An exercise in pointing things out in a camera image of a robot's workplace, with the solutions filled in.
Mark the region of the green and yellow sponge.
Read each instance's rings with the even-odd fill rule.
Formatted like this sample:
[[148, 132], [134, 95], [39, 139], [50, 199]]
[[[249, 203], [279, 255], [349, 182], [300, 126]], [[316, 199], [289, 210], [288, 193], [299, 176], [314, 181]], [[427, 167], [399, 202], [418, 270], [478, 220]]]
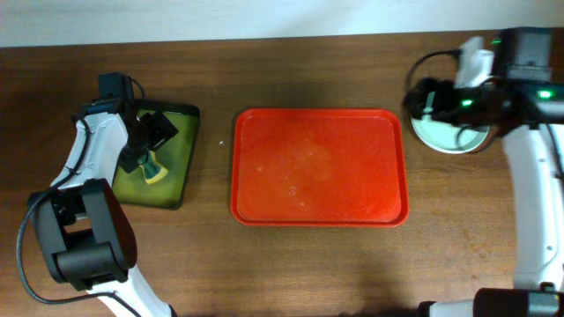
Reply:
[[148, 151], [138, 162], [148, 185], [162, 181], [168, 175], [168, 170], [156, 159], [154, 151]]

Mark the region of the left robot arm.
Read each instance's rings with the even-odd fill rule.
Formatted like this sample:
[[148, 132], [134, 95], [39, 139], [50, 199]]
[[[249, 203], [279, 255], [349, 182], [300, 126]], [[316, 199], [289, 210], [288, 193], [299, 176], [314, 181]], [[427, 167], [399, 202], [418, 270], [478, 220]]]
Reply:
[[[19, 278], [36, 301], [54, 306], [99, 299], [116, 316], [173, 316], [137, 266], [135, 233], [113, 191], [115, 173], [141, 169], [154, 183], [167, 175], [155, 152], [178, 132], [156, 111], [139, 116], [145, 97], [132, 77], [119, 72], [99, 77], [99, 97], [80, 107], [77, 134], [63, 170], [44, 191], [30, 195], [19, 227]], [[23, 265], [23, 239], [32, 225], [49, 274], [78, 295], [46, 299], [29, 284]]]

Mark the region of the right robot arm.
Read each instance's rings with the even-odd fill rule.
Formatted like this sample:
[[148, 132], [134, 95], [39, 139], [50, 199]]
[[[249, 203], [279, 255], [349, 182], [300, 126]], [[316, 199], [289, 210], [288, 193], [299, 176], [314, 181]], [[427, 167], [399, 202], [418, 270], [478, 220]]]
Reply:
[[501, 30], [449, 51], [454, 80], [404, 81], [404, 108], [419, 140], [448, 154], [500, 141], [516, 208], [516, 267], [509, 289], [419, 305], [420, 316], [560, 316], [563, 313], [563, 86], [552, 80], [553, 32]]

